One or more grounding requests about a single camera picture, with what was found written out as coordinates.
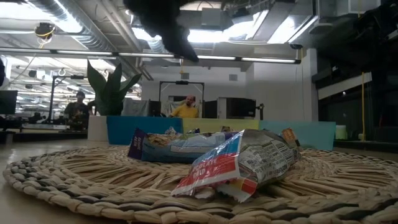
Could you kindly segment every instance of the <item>woven placemat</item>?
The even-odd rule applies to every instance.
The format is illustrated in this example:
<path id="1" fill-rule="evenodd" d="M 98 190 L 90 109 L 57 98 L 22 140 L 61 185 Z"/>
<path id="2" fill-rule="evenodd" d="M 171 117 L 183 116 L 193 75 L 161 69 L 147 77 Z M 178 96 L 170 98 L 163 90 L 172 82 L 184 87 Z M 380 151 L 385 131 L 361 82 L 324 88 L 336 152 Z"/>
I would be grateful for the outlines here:
<path id="1" fill-rule="evenodd" d="M 146 223 L 380 223 L 398 220 L 398 164 L 306 149 L 286 178 L 245 203 L 171 197 L 186 164 L 142 162 L 127 147 L 77 149 L 9 164 L 15 189 L 73 212 Z"/>

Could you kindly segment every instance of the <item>yellow shirt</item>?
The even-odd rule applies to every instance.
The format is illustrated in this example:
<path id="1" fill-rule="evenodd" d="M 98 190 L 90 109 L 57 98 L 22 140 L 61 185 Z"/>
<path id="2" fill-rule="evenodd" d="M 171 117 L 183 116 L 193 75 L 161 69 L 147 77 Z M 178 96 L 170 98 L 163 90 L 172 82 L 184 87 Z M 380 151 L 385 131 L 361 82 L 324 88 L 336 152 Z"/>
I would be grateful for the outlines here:
<path id="1" fill-rule="evenodd" d="M 183 104 L 173 111 L 172 116 L 179 118 L 197 118 L 198 110 L 193 106 Z"/>

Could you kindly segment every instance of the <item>white pot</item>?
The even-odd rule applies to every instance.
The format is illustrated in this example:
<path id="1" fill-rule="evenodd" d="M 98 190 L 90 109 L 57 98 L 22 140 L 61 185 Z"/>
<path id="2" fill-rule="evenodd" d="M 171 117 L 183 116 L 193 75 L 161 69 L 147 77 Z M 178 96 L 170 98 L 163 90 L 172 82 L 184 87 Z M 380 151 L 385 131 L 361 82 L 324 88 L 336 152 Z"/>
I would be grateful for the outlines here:
<path id="1" fill-rule="evenodd" d="M 88 140 L 108 142 L 106 116 L 90 116 L 88 120 Z"/>

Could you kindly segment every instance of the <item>snake plant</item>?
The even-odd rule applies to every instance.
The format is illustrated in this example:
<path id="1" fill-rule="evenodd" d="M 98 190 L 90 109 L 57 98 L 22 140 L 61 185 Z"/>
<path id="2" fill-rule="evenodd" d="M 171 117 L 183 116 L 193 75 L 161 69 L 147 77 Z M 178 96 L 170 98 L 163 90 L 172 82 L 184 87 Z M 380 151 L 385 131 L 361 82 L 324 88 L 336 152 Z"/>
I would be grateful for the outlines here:
<path id="1" fill-rule="evenodd" d="M 95 104 L 102 116 L 118 116 L 123 110 L 123 99 L 127 91 L 134 86 L 142 74 L 134 75 L 121 82 L 122 65 L 119 64 L 113 73 L 109 73 L 108 81 L 93 68 L 87 60 L 88 81 L 95 91 Z"/>

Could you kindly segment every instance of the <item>granola bar wrapper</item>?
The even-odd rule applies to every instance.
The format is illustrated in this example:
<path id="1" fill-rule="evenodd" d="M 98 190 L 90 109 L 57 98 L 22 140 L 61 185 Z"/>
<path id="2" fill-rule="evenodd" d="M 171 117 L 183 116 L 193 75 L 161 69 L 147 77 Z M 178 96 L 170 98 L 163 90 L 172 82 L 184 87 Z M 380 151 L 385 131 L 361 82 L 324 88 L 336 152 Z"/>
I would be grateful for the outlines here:
<path id="1" fill-rule="evenodd" d="M 191 164 L 235 134 L 179 134 L 173 129 L 168 130 L 167 134 L 151 134 L 136 129 L 127 156 L 141 161 Z"/>
<path id="2" fill-rule="evenodd" d="M 196 159 L 172 195 L 194 196 L 210 186 L 243 202 L 257 188 L 282 180 L 300 156 L 298 147 L 270 131 L 243 130 Z"/>

